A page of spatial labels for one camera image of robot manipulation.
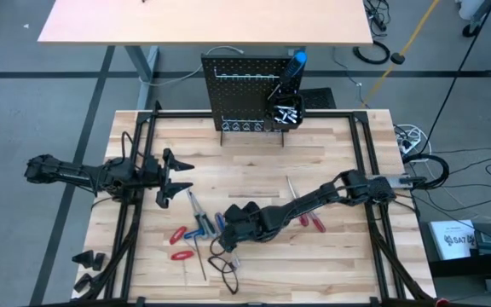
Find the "white box with label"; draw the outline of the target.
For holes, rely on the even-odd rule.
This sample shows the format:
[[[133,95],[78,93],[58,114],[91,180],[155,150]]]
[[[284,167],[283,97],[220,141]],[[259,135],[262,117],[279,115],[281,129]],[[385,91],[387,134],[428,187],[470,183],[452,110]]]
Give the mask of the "white box with label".
[[[429,222],[429,228],[441,260],[468,258],[477,248],[471,220]]]

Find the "black equipment cart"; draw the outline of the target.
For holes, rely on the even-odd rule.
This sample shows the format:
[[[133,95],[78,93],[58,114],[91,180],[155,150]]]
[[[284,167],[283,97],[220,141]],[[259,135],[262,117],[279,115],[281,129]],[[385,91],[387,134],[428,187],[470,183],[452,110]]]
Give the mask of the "black equipment cart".
[[[425,245],[431,275],[434,278],[478,277],[484,281],[486,290],[491,293],[491,223],[473,223],[477,248],[471,249],[468,258],[441,260],[438,256],[429,223],[423,223],[427,232]]]

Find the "light wooden table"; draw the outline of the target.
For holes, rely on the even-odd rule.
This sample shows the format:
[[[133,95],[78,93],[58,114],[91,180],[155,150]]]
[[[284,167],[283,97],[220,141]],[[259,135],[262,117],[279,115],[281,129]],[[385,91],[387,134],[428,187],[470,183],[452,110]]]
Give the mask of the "light wooden table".
[[[358,46],[362,0],[55,0],[40,43]]]

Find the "wheeled stand leg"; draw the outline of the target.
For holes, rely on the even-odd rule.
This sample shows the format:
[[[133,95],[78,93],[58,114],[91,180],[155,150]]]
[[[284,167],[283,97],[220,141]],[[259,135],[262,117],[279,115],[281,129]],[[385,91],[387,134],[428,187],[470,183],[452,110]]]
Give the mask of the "wheeled stand leg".
[[[455,2],[459,6],[459,17],[468,22],[462,30],[462,35],[466,38],[477,35],[491,9],[491,0],[455,0]]]

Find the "black metal pegboard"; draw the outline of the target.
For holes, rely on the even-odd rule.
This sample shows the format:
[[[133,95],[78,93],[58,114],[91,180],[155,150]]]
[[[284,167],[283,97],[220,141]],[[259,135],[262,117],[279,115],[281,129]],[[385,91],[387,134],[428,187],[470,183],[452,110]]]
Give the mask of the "black metal pegboard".
[[[292,57],[293,55],[254,55],[241,57],[232,55],[202,55],[201,64],[215,129],[224,132],[221,129],[223,119],[254,119],[264,121],[269,101],[268,96],[279,81],[215,79],[207,72],[208,69],[215,67],[219,72],[226,74],[273,74],[280,76]],[[285,94],[299,94],[305,65],[289,83],[280,87],[280,90],[273,97]],[[291,130],[272,130],[270,132],[284,134],[289,131]]]

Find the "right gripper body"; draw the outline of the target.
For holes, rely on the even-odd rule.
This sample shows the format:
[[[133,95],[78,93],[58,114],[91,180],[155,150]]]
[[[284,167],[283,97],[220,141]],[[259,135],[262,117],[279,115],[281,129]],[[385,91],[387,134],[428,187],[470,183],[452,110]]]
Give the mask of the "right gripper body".
[[[268,237],[271,234],[267,217],[270,210],[270,206],[259,207],[256,202],[248,202],[242,208],[232,204],[223,213],[226,226],[222,236]]]

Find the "clear safety glasses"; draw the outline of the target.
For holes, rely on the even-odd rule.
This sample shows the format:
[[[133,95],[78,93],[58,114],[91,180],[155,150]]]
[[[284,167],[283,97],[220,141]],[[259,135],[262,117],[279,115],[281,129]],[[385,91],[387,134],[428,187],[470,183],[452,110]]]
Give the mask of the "clear safety glasses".
[[[222,282],[231,295],[235,295],[240,290],[238,269],[240,259],[236,252],[213,252],[208,257],[209,265],[215,269],[222,277]]]

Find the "red screwdriver marked 1/4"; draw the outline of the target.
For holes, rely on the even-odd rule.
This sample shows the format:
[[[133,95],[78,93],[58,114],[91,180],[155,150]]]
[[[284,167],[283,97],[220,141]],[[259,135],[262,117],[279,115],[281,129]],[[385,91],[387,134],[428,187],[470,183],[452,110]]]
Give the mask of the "red screwdriver marked 1/4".
[[[291,194],[292,194],[292,197],[293,199],[296,199],[297,198],[297,193],[292,185],[292,181],[290,179],[289,176],[286,176],[286,180],[287,180],[287,184],[288,184],[288,187],[291,191]],[[307,227],[309,225],[309,219],[308,219],[308,215],[307,214],[303,214],[301,216],[298,217],[298,221],[300,222],[300,224],[303,226],[303,227]]]

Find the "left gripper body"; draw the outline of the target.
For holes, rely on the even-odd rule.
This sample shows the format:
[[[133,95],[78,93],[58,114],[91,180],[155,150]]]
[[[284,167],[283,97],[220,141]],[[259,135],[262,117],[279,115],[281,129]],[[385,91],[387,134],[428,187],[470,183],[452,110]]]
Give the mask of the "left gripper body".
[[[171,150],[165,148],[163,151],[163,164],[159,163],[152,154],[147,154],[143,159],[142,178],[147,188],[159,188],[155,202],[161,208],[169,207],[169,190],[170,187],[170,168],[168,161]]]

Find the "red screwdriver marked 3/16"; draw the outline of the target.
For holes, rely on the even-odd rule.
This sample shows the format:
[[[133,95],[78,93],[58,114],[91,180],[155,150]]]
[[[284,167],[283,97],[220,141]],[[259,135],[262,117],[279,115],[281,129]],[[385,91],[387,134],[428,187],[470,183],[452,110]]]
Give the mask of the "red screwdriver marked 3/16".
[[[321,221],[321,219],[319,218],[319,216],[314,211],[311,211],[309,213],[309,217],[312,220],[312,222],[314,223],[316,229],[320,233],[326,233],[326,227],[325,227],[324,223]]]

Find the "black plastic bin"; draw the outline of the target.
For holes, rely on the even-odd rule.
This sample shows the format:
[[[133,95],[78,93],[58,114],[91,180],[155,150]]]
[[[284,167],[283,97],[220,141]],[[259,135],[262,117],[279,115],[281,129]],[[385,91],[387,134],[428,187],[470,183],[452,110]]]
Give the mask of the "black plastic bin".
[[[285,125],[274,120],[277,109],[284,109],[286,111],[289,108],[297,110],[297,123],[295,125]],[[299,94],[285,94],[272,97],[268,101],[266,108],[265,127],[272,130],[295,130],[303,123],[304,114],[304,100]]]

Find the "black blue handle screwdriver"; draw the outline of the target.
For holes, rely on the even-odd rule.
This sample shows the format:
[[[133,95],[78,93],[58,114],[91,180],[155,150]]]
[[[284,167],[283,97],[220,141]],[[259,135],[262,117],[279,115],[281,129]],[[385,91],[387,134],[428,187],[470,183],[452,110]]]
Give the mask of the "black blue handle screwdriver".
[[[268,96],[269,101],[280,90],[280,87],[282,87],[284,84],[289,83],[292,78],[303,69],[307,59],[308,57],[303,50],[299,50],[294,54],[294,56],[288,61],[286,67],[282,71],[279,77],[279,83],[275,86],[275,88]]]

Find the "black aluminium table frame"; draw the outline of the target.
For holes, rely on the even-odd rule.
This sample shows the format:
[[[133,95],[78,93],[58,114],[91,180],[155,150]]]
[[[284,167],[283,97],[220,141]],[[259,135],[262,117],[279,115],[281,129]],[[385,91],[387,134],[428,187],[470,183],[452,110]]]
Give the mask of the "black aluminium table frame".
[[[363,167],[368,173],[400,174],[393,123],[386,110],[323,110],[285,135],[221,133],[201,111],[163,111],[156,119],[153,152],[170,148],[191,169],[172,174],[190,182],[204,210],[213,215],[231,205],[255,201],[282,205],[304,195],[339,172]],[[382,287],[396,292],[392,275],[378,278],[365,206],[340,204],[318,210],[325,232],[291,223],[274,240],[237,248],[240,267],[228,279],[208,263],[209,241],[200,240],[199,255],[171,259],[190,243],[170,238],[180,227],[196,225],[186,192],[168,209],[156,205],[155,192],[144,198],[140,231],[127,299],[151,304],[224,304],[272,307],[280,304],[361,304],[378,297]]]

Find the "black ribbed floor mat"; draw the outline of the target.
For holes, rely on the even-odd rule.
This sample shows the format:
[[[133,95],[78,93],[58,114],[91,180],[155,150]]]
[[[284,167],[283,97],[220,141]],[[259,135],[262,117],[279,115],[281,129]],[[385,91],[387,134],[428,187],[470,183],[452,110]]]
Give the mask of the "black ribbed floor mat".
[[[337,105],[329,87],[300,90],[306,109],[336,109]]]

